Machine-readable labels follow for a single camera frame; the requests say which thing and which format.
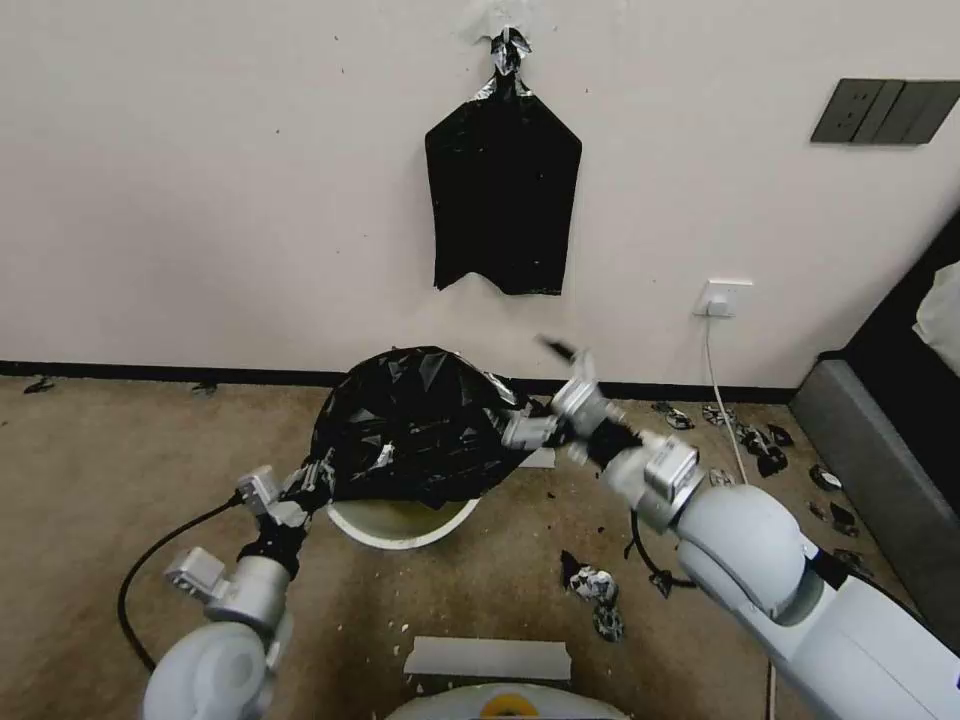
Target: power outlet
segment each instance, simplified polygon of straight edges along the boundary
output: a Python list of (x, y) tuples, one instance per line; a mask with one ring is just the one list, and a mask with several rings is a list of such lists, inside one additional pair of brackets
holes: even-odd
[(883, 87), (883, 80), (844, 78), (837, 83), (823, 117), (813, 131), (813, 142), (847, 143), (867, 116)]
[(697, 300), (693, 314), (735, 317), (743, 303), (744, 295), (752, 288), (753, 280), (708, 280), (703, 292), (700, 293), (700, 299)]

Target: black bag hanging on wall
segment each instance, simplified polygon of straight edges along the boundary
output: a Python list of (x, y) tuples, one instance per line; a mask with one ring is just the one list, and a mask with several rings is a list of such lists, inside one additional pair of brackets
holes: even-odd
[(530, 52), (493, 38), (496, 71), (427, 133), (440, 290), (477, 272), (508, 295), (559, 295), (582, 144), (519, 78)]

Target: beige carpet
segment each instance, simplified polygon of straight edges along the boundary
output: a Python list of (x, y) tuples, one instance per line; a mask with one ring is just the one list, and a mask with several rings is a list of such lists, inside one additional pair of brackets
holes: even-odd
[[(180, 384), (60, 380), (23, 395), (29, 382), (0, 379), (0, 704), (22, 720), (133, 718), (147, 677), (116, 624), (123, 575), (160, 535), (226, 499), (244, 472), (296, 467), (326, 391), (226, 385), (206, 398)], [(637, 427), (668, 431), (649, 403), (624, 406)], [(735, 472), (721, 430), (702, 421), (699, 405), (678, 407), (697, 421), (685, 438), (704, 462)], [(869, 533), (850, 540), (807, 510), (808, 500), (826, 507), (829, 498), (807, 477), (816, 457), (789, 411), (737, 411), (797, 440), (787, 470), (761, 480), (751, 463), (752, 480), (814, 541), (862, 552), (880, 584), (904, 598)], [(555, 471), (518, 471), (454, 535), (418, 551), (359, 546), (318, 517), (289, 598), (296, 635), (270, 717), (383, 718), (414, 696), (402, 675), (414, 636), (449, 634), (564, 641), (573, 689), (637, 718), (762, 718), (764, 655), (706, 596), (664, 600), (638, 558), (624, 561), (627, 520), (594, 470), (565, 456)], [(232, 562), (253, 528), (232, 510), (144, 567), (130, 617), (156, 657), (203, 622), (200, 607), (165, 584), (164, 566), (192, 545)], [(675, 567), (673, 540), (647, 537), (651, 554)], [(624, 642), (601, 640), (590, 608), (560, 588), (561, 549), (620, 582)], [(782, 683), (778, 717), (810, 717)]]

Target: plastic debris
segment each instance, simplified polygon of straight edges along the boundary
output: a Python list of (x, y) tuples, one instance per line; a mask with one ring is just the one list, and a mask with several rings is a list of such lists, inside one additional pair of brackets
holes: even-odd
[(810, 468), (810, 479), (813, 480), (817, 486), (829, 492), (843, 489), (843, 483), (840, 482), (840, 479), (836, 475), (827, 472), (826, 469), (820, 465), (814, 465)]
[(43, 376), (42, 378), (37, 380), (35, 383), (31, 383), (30, 385), (27, 385), (27, 387), (23, 389), (23, 394), (34, 395), (36, 393), (47, 392), (49, 390), (53, 390), (56, 386), (57, 384), (53, 382), (50, 378), (48, 378), (47, 376)]
[(655, 402), (650, 407), (663, 415), (664, 420), (667, 421), (667, 425), (674, 430), (691, 430), (696, 427), (689, 415), (682, 410), (677, 410), (665, 400)]
[(773, 441), (780, 447), (791, 447), (793, 445), (793, 437), (787, 432), (786, 428), (767, 423), (767, 430), (770, 431), (770, 437), (773, 438)]
[(774, 445), (759, 428), (738, 423), (734, 432), (737, 442), (757, 458), (757, 471), (761, 477), (770, 477), (787, 467), (787, 456), (783, 450)]
[(593, 608), (593, 628), (607, 642), (623, 640), (623, 618), (615, 605), (597, 604)]
[(863, 555), (855, 550), (837, 548), (833, 551), (833, 556), (853, 570), (854, 573), (860, 573), (861, 575), (866, 575), (867, 577), (873, 577), (873, 573), (870, 572), (870, 569), (863, 561)]
[(736, 485), (733, 475), (728, 473), (723, 468), (710, 468), (710, 470), (707, 472), (707, 479), (710, 481), (710, 485), (713, 487), (728, 487), (730, 485)]
[(847, 537), (860, 537), (860, 528), (857, 527), (857, 518), (846, 508), (835, 502), (830, 503), (830, 514), (833, 516), (833, 529)]
[(753, 425), (738, 424), (735, 432), (739, 443), (743, 445), (751, 455), (762, 455), (767, 451), (768, 446), (772, 444), (770, 438)]
[(582, 600), (593, 602), (593, 627), (604, 640), (620, 642), (623, 639), (623, 619), (617, 610), (620, 588), (606, 570), (584, 565), (571, 553), (560, 553), (563, 586), (573, 590)]
[(696, 425), (693, 424), (693, 420), (690, 417), (680, 410), (671, 410), (666, 415), (667, 425), (672, 427), (674, 430), (692, 430)]
[(827, 511), (817, 505), (813, 500), (807, 503), (807, 507), (815, 518), (827, 522)]
[[(727, 411), (727, 420), (730, 422), (731, 426), (737, 424), (737, 415), (734, 412), (733, 408), (729, 405), (725, 405), (724, 409)], [(719, 405), (711, 405), (710, 403), (704, 403), (703, 408), (703, 419), (715, 427), (723, 425), (723, 413), (720, 412)]]
[(202, 382), (197, 383), (192, 388), (190, 388), (191, 395), (198, 395), (201, 397), (213, 397), (217, 394), (219, 386), (216, 383), (212, 382)]
[(757, 456), (757, 471), (761, 477), (770, 477), (787, 467), (787, 456), (776, 445), (769, 445)]

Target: baseboard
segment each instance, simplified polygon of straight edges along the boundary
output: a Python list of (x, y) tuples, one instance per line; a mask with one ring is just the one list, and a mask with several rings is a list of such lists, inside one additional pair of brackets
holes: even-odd
[[(239, 383), (244, 385), (303, 385), (333, 387), (342, 372), (316, 370), (256, 370), (248, 368), (198, 368), (170, 365), (102, 365), (98, 363), (48, 363), (0, 360), (0, 375), (30, 377), (43, 375), (99, 380), (153, 380), (159, 382)], [(564, 380), (514, 378), (517, 388), (529, 395), (553, 395)], [(665, 385), (659, 383), (600, 383), (607, 397), (618, 400), (677, 400), (709, 402), (709, 385)], [(740, 403), (783, 405), (796, 394), (794, 388), (721, 387), (724, 400)]]

